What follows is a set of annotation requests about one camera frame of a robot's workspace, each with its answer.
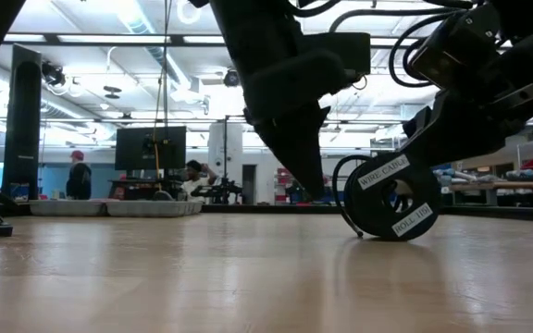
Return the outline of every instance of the computer monitor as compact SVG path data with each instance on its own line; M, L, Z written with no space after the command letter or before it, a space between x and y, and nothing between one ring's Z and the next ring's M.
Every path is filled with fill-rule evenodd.
M155 170L156 144L160 169L185 168L186 127L158 125L155 129L117 130L115 170Z

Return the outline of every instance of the man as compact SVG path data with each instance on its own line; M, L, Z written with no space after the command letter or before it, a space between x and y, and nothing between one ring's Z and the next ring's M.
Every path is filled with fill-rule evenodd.
M201 172L205 172L209 177L201 177ZM182 189L186 191L187 201L195 203L204 203L204 197L193 197L192 192L199 186L208 186L215 184L217 175L213 172L207 164L200 164L195 160L189 161L186 164L186 180L182 184Z
M92 196L92 170L83 163L84 154L71 153L71 169L67 181L67 197L74 200L89 200Z

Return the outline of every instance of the red hat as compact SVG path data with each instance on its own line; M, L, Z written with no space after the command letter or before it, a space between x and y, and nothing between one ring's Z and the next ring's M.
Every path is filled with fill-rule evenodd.
M70 157L83 161L84 154L81 151L73 151Z

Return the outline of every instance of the cable reel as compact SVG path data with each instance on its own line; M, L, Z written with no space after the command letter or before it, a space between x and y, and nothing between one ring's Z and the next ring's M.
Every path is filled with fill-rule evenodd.
M345 183L341 214L357 236L366 232L384 241L409 241L433 227L441 206L440 184L428 166L405 153L343 158L332 175L338 206L339 171L352 160L365 162Z

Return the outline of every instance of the black speaker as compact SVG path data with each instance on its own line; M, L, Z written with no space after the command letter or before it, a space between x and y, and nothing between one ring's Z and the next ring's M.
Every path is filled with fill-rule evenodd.
M2 183L2 192L12 198L38 199L41 64L41 54L14 45Z

